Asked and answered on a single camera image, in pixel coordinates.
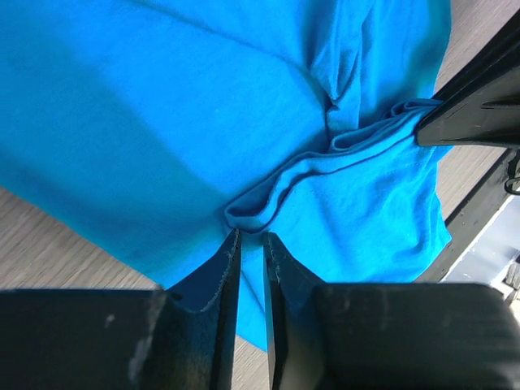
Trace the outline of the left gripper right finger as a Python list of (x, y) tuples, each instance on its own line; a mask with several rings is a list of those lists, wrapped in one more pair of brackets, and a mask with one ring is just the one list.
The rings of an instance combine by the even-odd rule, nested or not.
[(483, 284), (340, 284), (264, 236), (273, 389), (516, 389), (519, 326)]

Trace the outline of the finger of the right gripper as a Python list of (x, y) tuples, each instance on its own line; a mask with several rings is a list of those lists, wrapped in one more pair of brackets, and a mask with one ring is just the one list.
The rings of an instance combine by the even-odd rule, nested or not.
[(496, 63), (505, 62), (506, 65), (510, 65), (514, 61), (505, 57), (518, 49), (519, 16), (513, 15), (473, 59), (434, 95), (434, 98), (447, 101), (465, 87), (469, 87), (471, 82), (484, 78), (484, 73), (490, 71)]
[(519, 61), (473, 69), (416, 129), (420, 146), (519, 147)]

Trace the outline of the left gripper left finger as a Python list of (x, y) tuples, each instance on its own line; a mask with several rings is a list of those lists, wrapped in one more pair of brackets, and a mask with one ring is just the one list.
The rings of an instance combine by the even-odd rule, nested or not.
[(4, 389), (228, 389), (241, 235), (175, 286), (1, 293)]

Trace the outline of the blue t shirt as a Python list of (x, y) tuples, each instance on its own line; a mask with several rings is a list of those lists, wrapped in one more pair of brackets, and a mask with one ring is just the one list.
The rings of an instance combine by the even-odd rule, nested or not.
[(4, 1), (1, 184), (171, 287), (242, 232), (238, 334), (267, 346), (262, 234), (328, 282), (412, 282), (449, 243), (447, 1)]

